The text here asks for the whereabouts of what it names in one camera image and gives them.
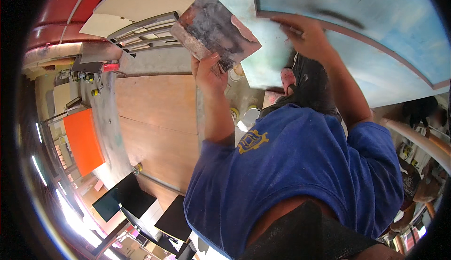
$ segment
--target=hand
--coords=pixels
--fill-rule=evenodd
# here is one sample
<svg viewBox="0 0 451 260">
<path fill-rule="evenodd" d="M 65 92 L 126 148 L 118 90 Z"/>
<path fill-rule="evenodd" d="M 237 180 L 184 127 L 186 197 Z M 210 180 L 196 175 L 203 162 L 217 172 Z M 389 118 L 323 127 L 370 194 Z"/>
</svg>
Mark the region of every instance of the hand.
<svg viewBox="0 0 451 260">
<path fill-rule="evenodd" d="M 194 56 L 191 56 L 191 72 L 193 73 L 196 85 L 202 91 L 204 97 L 223 96 L 227 88 L 227 73 L 217 77 L 211 69 L 219 59 L 219 54 L 217 53 L 204 57 L 200 61 Z"/>
<path fill-rule="evenodd" d="M 280 14 L 273 16 L 272 21 L 280 23 L 280 29 L 288 36 L 297 52 L 324 65 L 334 49 L 324 34 L 318 20 L 296 15 Z"/>
</svg>

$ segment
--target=sandpaper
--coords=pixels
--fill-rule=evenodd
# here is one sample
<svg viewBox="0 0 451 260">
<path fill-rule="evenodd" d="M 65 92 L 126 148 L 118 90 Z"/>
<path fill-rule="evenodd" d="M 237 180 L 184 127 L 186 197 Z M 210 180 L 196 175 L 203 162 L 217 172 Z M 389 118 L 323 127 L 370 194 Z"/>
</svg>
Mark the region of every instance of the sandpaper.
<svg viewBox="0 0 451 260">
<path fill-rule="evenodd" d="M 252 32 L 219 0 L 195 0 L 170 33 L 197 59 L 221 57 L 212 70 L 225 73 L 262 47 Z"/>
</svg>

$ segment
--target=window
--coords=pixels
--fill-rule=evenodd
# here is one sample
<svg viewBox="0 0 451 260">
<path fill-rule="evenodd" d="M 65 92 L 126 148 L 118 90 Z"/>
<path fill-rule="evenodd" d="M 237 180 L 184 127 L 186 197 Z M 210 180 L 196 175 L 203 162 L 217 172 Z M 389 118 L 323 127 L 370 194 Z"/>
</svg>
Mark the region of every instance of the window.
<svg viewBox="0 0 451 260">
<path fill-rule="evenodd" d="M 61 162 L 61 165 L 63 166 L 63 169 L 67 169 L 66 162 L 64 161 L 63 154 L 61 153 L 61 149 L 59 148 L 59 145 L 55 145 L 56 152 L 58 153 L 59 161 Z"/>
</svg>

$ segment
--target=pink shoe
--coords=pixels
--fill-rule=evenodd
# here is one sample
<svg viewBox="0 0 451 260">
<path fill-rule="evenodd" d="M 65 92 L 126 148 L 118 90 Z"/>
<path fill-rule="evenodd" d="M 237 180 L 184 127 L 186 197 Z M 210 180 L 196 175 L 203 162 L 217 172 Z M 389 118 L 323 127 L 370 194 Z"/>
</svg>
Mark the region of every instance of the pink shoe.
<svg viewBox="0 0 451 260">
<path fill-rule="evenodd" d="M 296 89 L 296 78 L 291 68 L 285 67 L 280 72 L 280 79 L 282 79 L 283 90 L 285 96 L 288 96 L 288 87 L 290 87 L 293 92 Z"/>
</svg>

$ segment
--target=red metal frame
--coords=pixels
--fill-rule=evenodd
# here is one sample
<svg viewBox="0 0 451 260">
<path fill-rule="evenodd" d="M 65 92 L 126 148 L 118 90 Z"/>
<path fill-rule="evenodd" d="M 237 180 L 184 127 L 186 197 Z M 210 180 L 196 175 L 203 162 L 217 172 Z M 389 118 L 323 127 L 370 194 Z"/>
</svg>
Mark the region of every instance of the red metal frame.
<svg viewBox="0 0 451 260">
<path fill-rule="evenodd" d="M 78 0 L 48 0 L 36 25 L 30 32 L 27 47 L 34 49 L 48 44 L 105 40 L 79 33 L 101 0 L 81 0 L 69 24 L 69 16 Z"/>
</svg>

